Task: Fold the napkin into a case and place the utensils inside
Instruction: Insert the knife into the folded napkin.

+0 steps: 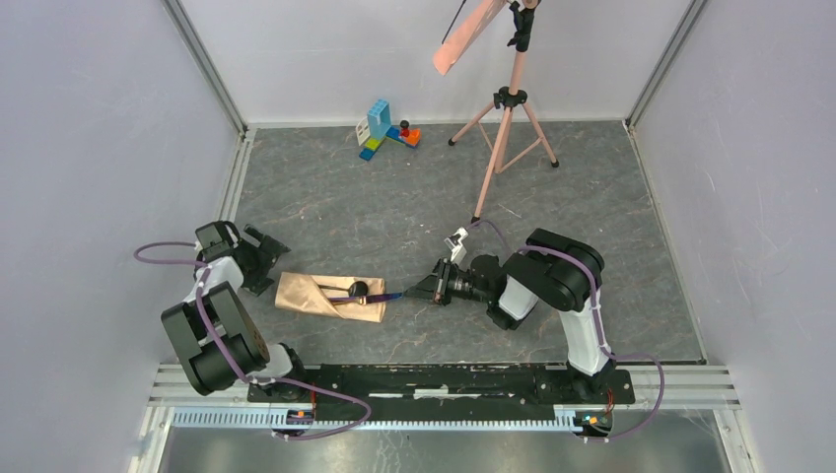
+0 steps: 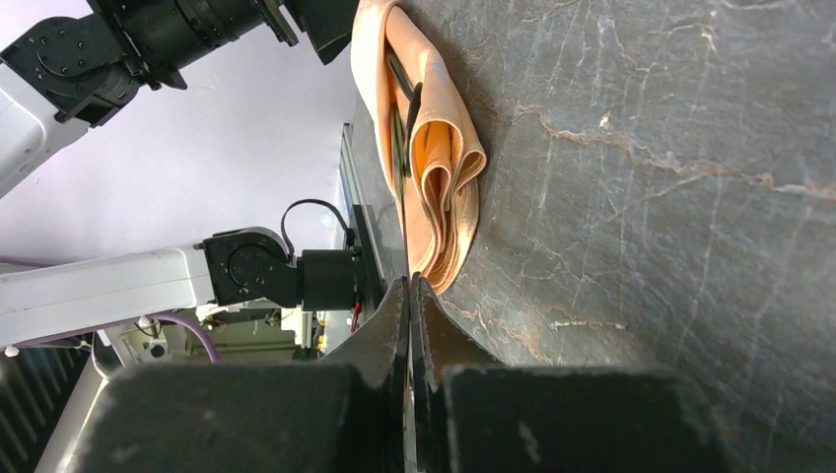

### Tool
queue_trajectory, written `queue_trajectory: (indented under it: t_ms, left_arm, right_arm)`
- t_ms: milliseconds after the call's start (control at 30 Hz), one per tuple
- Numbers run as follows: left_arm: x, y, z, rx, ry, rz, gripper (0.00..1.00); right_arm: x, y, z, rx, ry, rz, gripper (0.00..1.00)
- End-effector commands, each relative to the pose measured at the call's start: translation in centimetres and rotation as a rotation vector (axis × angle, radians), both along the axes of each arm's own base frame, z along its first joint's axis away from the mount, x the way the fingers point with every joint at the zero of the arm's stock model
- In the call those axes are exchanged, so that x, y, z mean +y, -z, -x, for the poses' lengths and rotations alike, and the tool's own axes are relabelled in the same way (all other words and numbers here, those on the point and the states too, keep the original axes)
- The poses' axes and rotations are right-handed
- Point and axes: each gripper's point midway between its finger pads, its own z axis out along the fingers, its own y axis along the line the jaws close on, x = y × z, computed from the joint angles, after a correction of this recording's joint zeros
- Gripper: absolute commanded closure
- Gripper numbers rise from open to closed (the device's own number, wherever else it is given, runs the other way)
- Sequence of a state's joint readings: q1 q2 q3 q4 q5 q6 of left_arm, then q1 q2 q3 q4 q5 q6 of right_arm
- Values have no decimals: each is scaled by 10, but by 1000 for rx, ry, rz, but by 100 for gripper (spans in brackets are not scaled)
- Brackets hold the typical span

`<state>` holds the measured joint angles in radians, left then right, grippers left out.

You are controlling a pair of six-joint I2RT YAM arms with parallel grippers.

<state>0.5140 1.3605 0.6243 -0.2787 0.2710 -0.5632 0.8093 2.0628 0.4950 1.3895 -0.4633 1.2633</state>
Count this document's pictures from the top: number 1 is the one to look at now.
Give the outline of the peach cloth napkin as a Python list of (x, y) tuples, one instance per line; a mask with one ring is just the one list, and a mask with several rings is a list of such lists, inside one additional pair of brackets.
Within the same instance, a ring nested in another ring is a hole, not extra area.
[(329, 298), (346, 297), (345, 293), (326, 291), (317, 285), (346, 287), (355, 281), (364, 281), (370, 287), (369, 295), (382, 294), (384, 279), (352, 276), (326, 276), (282, 272), (274, 298), (274, 306), (290, 311), (320, 315), (336, 319), (380, 323), (384, 319), (387, 303), (381, 304), (331, 304)]

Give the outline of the iridescent rainbow knife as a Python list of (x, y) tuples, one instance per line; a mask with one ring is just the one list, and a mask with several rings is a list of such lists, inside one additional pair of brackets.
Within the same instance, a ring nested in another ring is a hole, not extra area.
[(403, 297), (402, 293), (386, 293), (379, 295), (367, 295), (361, 297), (344, 297), (344, 298), (329, 298), (331, 304), (381, 304), (389, 301), (395, 301)]

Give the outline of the black utensil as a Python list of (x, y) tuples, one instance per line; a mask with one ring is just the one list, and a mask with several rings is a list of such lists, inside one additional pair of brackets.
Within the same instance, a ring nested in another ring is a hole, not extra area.
[(345, 293), (349, 298), (365, 297), (370, 293), (370, 287), (364, 281), (355, 281), (346, 287), (323, 284), (317, 286), (322, 290)]

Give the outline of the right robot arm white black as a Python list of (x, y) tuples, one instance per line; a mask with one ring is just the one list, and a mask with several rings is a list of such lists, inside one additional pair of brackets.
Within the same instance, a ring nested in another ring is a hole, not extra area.
[(583, 402), (594, 402), (609, 387), (616, 362), (599, 317), (604, 260), (578, 240), (534, 230), (523, 249), (505, 262), (496, 255), (474, 257), (468, 268), (459, 258), (441, 258), (431, 273), (405, 291), (407, 298), (447, 305), (454, 299), (486, 304), (503, 330), (515, 330), (544, 302), (560, 317), (568, 345), (569, 386)]

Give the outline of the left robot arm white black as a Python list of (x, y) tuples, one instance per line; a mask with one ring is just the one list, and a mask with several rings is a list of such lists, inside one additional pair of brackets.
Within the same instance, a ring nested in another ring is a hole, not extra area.
[(310, 376), (302, 361), (285, 344), (270, 352), (238, 295), (241, 289), (262, 294), (273, 282), (269, 271), (289, 247), (230, 221), (206, 224), (195, 236), (197, 254), (187, 263), (194, 285), (161, 314), (191, 387), (207, 396), (241, 380), (252, 396), (291, 402), (306, 397)]

